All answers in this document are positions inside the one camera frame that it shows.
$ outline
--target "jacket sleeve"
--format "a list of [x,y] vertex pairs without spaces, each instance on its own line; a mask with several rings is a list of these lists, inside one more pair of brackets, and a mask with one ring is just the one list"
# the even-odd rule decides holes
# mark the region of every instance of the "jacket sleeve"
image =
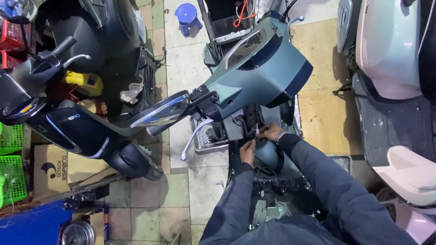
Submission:
[[225,245],[247,233],[253,177],[253,168],[241,163],[216,205],[199,245]]
[[279,146],[315,190],[343,238],[361,245],[417,244],[374,195],[317,148],[294,134],[284,135]]

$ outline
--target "red plastic basket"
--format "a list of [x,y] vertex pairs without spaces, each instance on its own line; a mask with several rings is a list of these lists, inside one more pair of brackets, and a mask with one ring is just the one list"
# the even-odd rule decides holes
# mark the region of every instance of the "red plastic basket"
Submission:
[[23,63],[22,61],[19,61],[15,58],[10,57],[7,55],[7,52],[4,50],[0,50],[1,54],[1,68],[14,68],[16,65]]
[[[31,24],[24,25],[26,33],[27,44],[31,53],[34,53],[34,47],[36,45],[34,38],[32,38],[32,26]],[[0,49],[7,52],[21,52],[26,50],[24,45],[23,35],[21,35],[21,26],[18,24],[12,24],[9,21],[3,20],[3,30],[0,39]]]

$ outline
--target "blue plastic stool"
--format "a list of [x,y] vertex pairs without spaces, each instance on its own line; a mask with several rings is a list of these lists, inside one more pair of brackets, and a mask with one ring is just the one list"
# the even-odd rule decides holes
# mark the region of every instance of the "blue plastic stool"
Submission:
[[190,3],[180,5],[176,9],[175,15],[179,20],[180,27],[182,28],[185,37],[189,36],[189,27],[195,25],[199,30],[203,28],[203,25],[197,18],[197,9]]

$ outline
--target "hand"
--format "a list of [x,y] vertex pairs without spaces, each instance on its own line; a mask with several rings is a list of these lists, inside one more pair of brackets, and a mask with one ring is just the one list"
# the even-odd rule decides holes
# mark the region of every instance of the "hand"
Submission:
[[241,163],[248,163],[251,167],[253,167],[253,161],[254,161],[254,150],[256,149],[256,141],[251,140],[245,143],[239,149],[239,155],[241,157]]
[[279,133],[282,131],[283,129],[280,128],[279,125],[275,123],[270,123],[259,129],[259,134],[257,135],[257,137],[267,138],[271,141],[275,141],[277,139],[277,136],[279,136]]

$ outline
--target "brake lever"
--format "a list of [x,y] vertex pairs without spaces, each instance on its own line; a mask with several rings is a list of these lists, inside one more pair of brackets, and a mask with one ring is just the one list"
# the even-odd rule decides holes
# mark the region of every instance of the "brake lever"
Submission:
[[189,138],[188,142],[186,143],[185,149],[183,150],[182,154],[180,155],[180,160],[182,161],[186,161],[187,156],[186,156],[186,150],[188,149],[192,139],[194,138],[194,135],[197,133],[198,130],[200,130],[204,125],[213,122],[213,119],[210,118],[206,118],[206,120],[204,120],[203,122],[201,122],[199,125],[197,125],[197,127],[195,128],[195,130],[192,132],[191,137]]

